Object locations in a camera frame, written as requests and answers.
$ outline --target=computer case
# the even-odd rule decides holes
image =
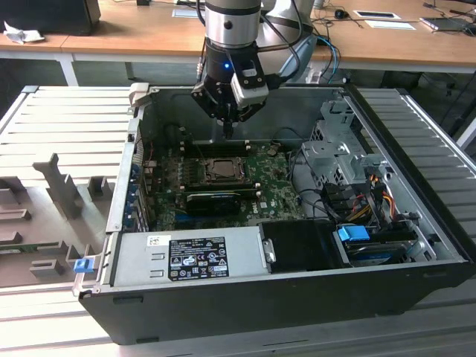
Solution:
[[[1,27],[5,21],[22,30],[88,36],[101,16],[97,0],[0,0]]]

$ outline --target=paper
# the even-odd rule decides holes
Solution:
[[[407,22],[393,22],[393,21],[374,21],[365,20],[365,22],[372,28],[392,28],[394,30],[416,30]]]
[[[3,34],[11,41],[23,45],[25,42],[42,41],[45,37],[39,34],[36,30],[19,30],[18,28],[12,28],[8,23],[4,22],[5,31]]]

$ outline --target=blue latch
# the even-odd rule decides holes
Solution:
[[[75,273],[94,273],[94,258],[77,259],[73,270]]]
[[[346,225],[337,231],[341,241],[354,242],[356,240],[369,240],[369,233],[363,225]]]

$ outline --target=motherboard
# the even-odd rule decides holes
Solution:
[[[157,231],[304,218],[279,144],[183,145],[155,159],[149,198]]]

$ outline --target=blue cable bundle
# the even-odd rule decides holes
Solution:
[[[332,52],[332,56],[334,57],[334,69],[332,70],[332,74],[331,76],[329,77],[329,81],[328,83],[331,83],[332,82],[332,78],[334,77],[334,74],[336,73],[337,71],[337,68],[338,68],[338,56],[337,56],[337,51],[336,51],[336,48],[335,46],[330,43],[327,39],[321,37],[321,36],[318,36],[318,39],[321,40],[322,42],[324,42],[326,45],[329,46],[329,49],[331,50]]]

